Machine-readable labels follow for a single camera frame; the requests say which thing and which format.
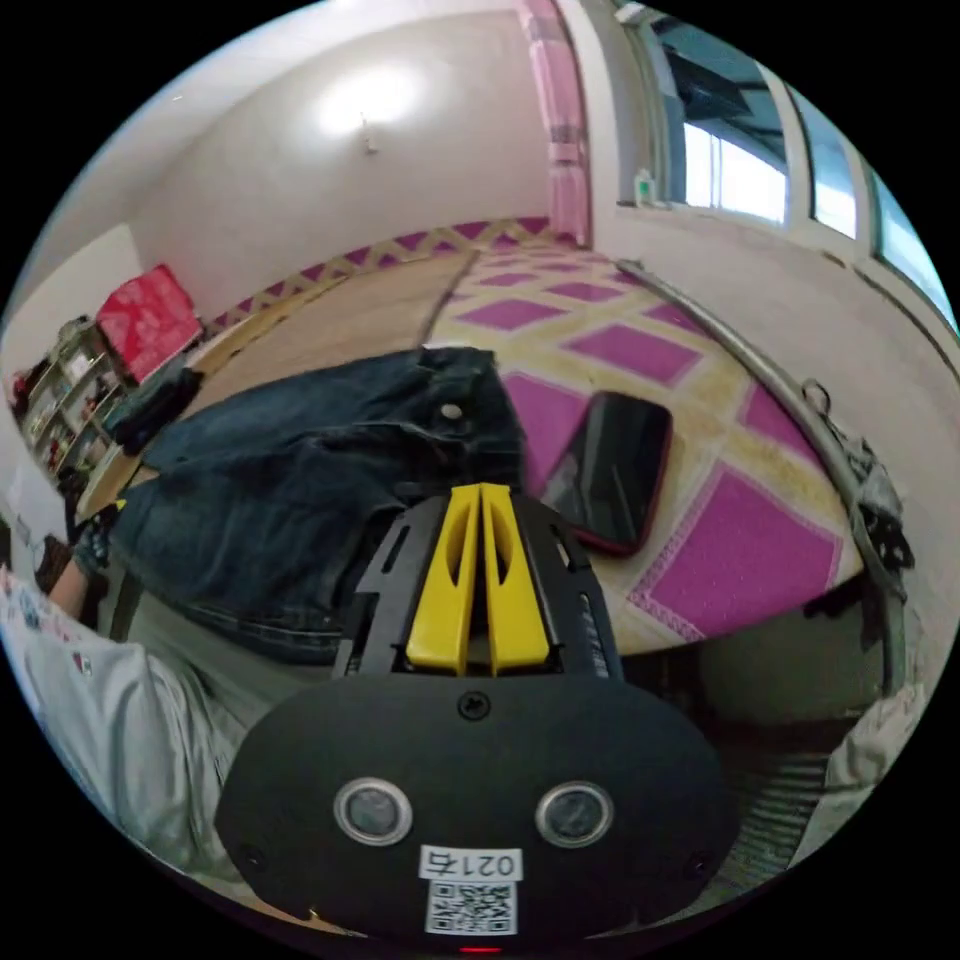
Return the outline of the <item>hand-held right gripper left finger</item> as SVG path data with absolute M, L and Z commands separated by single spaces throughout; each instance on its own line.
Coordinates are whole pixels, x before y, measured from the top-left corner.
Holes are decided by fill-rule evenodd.
M 407 641 L 416 669 L 464 673 L 475 593 L 480 486 L 452 489 Z

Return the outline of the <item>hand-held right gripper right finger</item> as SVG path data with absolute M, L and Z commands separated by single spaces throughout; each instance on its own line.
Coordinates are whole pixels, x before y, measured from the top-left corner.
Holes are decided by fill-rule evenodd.
M 510 489 L 482 484 L 487 633 L 492 672 L 538 670 L 550 655 Z

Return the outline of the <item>person's left hand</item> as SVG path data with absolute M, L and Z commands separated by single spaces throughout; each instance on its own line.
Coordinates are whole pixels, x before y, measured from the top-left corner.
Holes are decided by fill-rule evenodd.
M 109 566 L 111 521 L 104 512 L 76 526 L 72 542 L 72 561 L 89 580 L 105 574 Z

